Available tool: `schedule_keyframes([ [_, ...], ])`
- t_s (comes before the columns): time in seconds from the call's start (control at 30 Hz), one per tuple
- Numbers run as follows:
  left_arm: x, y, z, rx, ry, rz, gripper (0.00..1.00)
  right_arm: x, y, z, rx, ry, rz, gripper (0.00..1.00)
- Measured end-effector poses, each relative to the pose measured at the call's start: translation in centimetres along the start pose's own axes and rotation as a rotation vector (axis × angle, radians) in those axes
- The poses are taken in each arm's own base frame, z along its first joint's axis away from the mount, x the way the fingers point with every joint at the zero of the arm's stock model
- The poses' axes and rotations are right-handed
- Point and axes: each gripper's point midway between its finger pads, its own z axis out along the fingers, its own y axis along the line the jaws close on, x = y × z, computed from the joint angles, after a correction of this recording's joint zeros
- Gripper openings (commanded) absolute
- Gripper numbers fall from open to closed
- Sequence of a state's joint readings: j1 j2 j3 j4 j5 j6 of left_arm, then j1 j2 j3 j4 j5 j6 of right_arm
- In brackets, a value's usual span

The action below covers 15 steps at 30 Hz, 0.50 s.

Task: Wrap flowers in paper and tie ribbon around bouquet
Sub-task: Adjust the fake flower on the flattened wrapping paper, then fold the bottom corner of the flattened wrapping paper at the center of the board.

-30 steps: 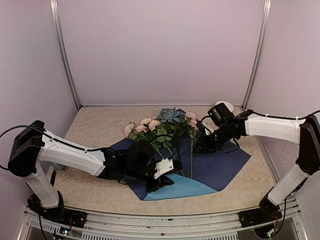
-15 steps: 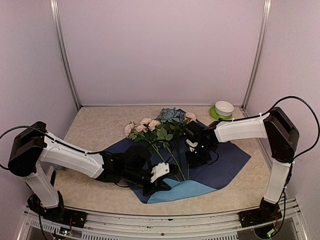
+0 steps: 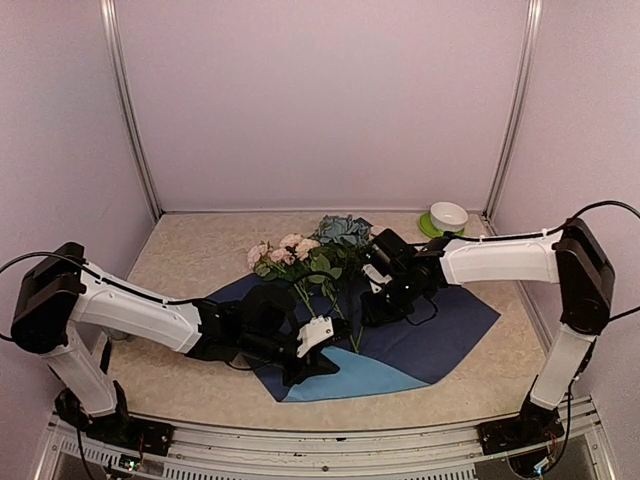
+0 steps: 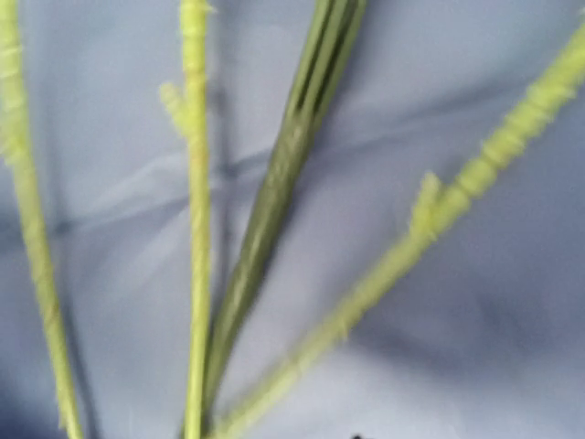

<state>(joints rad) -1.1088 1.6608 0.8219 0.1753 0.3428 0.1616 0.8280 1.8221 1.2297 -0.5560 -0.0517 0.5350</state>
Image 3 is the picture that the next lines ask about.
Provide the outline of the blue wrapping paper sheet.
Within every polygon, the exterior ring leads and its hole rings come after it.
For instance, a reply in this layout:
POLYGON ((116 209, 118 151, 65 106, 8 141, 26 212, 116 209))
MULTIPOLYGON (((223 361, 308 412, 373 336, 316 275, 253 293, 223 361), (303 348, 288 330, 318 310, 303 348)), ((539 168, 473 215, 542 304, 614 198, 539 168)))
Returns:
POLYGON ((254 374, 278 402, 300 403, 397 393, 433 385, 457 367, 500 314, 462 287, 439 291, 433 303, 420 298, 408 321, 365 328, 357 352, 345 339, 322 353, 339 366, 286 387, 274 366, 254 374))

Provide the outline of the pink fake rose stem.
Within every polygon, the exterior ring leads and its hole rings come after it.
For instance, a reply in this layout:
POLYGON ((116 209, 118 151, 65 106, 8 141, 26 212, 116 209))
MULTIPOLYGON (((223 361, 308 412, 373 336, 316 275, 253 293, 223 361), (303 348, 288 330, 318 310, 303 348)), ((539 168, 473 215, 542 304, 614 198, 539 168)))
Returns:
POLYGON ((313 238, 290 234, 268 254, 269 273, 286 282, 313 317, 329 317, 337 309, 343 273, 323 248, 313 238))

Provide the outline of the blue fake hydrangea flower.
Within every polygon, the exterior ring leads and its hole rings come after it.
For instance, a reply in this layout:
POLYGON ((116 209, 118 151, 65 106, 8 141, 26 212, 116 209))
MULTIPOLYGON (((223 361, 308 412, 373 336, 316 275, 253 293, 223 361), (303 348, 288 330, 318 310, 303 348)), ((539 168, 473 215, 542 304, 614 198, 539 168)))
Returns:
POLYGON ((359 251, 371 225, 362 217, 326 215, 311 238, 320 243, 320 253, 331 267, 342 270, 341 278, 352 278, 359 272, 359 251))

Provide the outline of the small pink rose stem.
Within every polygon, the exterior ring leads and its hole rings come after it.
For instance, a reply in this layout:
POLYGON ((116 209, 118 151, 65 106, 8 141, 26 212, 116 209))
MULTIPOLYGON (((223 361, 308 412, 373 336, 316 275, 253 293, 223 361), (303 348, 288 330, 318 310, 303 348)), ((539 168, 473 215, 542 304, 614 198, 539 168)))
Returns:
POLYGON ((300 234, 285 236, 278 245, 260 242, 247 254, 250 270, 264 281, 287 282, 296 296, 303 302, 312 317, 316 317, 309 293, 308 278, 311 272, 311 251, 320 243, 300 234))

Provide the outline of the pink fake peony stem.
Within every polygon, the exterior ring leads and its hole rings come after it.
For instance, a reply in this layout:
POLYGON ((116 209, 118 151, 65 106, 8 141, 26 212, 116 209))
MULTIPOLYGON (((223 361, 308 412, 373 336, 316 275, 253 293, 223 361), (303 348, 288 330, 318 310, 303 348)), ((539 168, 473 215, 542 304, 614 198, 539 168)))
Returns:
MULTIPOLYGON (((363 247, 360 248, 359 251, 359 263, 360 263, 360 267, 359 267, 359 274, 366 280, 366 283, 368 285, 367 289, 373 293, 378 293, 381 290, 381 286, 380 286, 380 281, 376 280, 376 279, 371 279, 371 276, 369 275, 369 264, 365 262, 365 260, 367 259, 367 248, 369 243, 383 230, 382 227, 379 226, 375 226, 375 225, 371 225, 369 228, 369 233, 366 236, 366 242, 365 245, 363 247)), ((353 348, 353 352, 356 354, 360 353, 361 350, 361 342, 362 342, 362 338, 364 336, 364 323, 363 323, 363 315, 364 315, 364 308, 361 307, 361 314, 360 314, 360 323, 357 329, 357 335, 356 337, 353 339, 352 341, 352 348, 353 348)))

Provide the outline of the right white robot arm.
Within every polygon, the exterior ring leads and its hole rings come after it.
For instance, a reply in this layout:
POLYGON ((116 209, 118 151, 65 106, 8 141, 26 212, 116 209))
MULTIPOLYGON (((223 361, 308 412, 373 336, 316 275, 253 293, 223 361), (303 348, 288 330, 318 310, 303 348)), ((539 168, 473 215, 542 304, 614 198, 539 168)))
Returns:
POLYGON ((423 245, 391 229, 370 242, 365 262, 385 278, 361 296, 362 323, 378 327, 408 318, 414 302, 450 286, 493 281, 556 284, 562 314, 545 364, 527 396, 529 407, 513 419, 511 433, 535 442, 551 424, 597 337, 613 321, 615 271, 579 213, 560 226, 533 233, 464 237, 445 232, 423 245))

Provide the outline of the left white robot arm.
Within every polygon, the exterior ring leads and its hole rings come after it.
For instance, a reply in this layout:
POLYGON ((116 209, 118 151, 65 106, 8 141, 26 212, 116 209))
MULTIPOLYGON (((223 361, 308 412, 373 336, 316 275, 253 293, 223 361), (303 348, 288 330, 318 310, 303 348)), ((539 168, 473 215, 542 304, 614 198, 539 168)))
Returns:
POLYGON ((84 344, 79 324, 147 339, 201 361, 231 362, 243 355, 280 368, 287 387, 340 370, 322 352, 334 337, 333 320, 324 315, 300 323, 295 299, 279 286, 257 285, 232 301, 178 300, 104 272, 74 242, 6 265, 30 259, 39 262, 22 279, 8 339, 44 358, 77 398, 81 416, 100 418, 102 430, 118 444, 133 443, 140 424, 84 344))

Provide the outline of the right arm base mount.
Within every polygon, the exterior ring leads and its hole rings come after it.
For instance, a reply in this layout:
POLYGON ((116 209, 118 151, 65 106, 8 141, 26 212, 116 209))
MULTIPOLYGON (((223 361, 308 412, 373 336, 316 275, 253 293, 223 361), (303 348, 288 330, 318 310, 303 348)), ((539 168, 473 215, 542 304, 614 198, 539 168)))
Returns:
POLYGON ((484 455, 541 444, 553 437, 568 437, 570 427, 563 426, 558 407, 548 410, 534 404, 532 390, 515 416, 482 422, 476 427, 484 455))

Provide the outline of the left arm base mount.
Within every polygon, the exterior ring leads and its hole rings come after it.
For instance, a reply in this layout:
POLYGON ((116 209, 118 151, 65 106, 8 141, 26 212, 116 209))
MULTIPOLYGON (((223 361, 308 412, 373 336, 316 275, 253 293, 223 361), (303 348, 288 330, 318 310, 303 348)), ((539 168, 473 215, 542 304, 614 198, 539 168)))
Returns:
POLYGON ((174 427, 169 423, 132 416, 123 388, 114 382, 117 405, 114 413, 90 416, 70 389, 55 399, 55 412, 67 424, 88 438, 105 444, 165 457, 173 439, 174 427))

